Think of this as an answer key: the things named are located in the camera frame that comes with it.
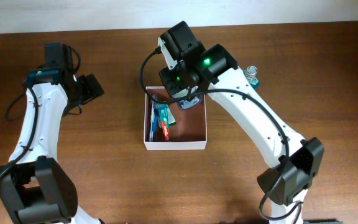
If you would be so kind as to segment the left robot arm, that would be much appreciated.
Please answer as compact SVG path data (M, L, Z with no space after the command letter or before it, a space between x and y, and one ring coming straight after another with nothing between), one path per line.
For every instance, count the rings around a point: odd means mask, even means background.
M0 166L0 199L13 223L103 223L79 206L75 184L57 159L62 118L104 94L93 74L76 76L80 64L73 57L79 56L67 44L47 44L45 63L24 80L21 133Z

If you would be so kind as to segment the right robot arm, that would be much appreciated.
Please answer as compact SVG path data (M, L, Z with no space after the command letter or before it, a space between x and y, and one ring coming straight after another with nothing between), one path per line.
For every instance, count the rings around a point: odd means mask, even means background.
M306 140L293 130L251 86L234 57L220 44L206 49L184 21L158 38L157 51L167 67L160 79L174 102L208 95L246 132L268 169L257 178L272 203L270 223L303 223L303 203L324 154L318 138Z

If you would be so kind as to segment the green white soap packet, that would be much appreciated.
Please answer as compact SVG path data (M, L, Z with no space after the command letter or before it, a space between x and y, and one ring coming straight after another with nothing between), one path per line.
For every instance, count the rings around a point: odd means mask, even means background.
M168 105L158 104L157 110L160 120L163 121L167 126L176 124L176 120Z

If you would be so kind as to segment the blue white toothbrush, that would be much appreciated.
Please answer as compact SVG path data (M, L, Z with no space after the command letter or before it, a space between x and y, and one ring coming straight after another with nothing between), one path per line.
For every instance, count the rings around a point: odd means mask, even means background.
M150 110L150 132L149 132L149 142L153 142L154 141L154 136L152 135L152 131L151 131L151 126L152 126L152 118L151 118L151 116L152 116L152 110L155 108L156 109L156 102L155 102L155 100L157 99L157 95L155 95L155 94L153 94L152 95L152 100L151 100L151 102L152 102L152 106L151 106L151 110Z

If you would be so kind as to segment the blue disposable razor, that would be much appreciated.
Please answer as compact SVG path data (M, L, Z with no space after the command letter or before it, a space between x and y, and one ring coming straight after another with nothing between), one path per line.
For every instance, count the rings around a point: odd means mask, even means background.
M156 110L155 108L152 110L151 118L152 118L151 131L152 131L152 135L154 136L158 126L158 110Z

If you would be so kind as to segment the foam handwash pump bottle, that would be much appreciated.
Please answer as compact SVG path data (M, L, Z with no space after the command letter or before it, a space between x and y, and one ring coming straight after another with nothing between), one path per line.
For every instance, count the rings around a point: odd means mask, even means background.
M194 93L196 91L197 91L196 87L194 87L192 89L185 88L185 89L179 91L178 93L174 94L172 96L172 98L181 98L181 97L184 97L184 96L188 96L191 93ZM181 100L177 104L178 104L179 109L187 110L187 109L197 105L198 103L201 103L202 100L203 100L203 97L201 95L197 95L197 96L194 96L194 97L187 98L185 100Z

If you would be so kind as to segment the red green toothpaste tube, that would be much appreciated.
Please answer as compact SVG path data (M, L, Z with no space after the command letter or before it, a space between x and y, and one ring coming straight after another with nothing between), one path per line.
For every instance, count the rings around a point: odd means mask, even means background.
M168 142L170 140L168 106L158 104L157 110L158 110L158 116L160 118L164 141Z

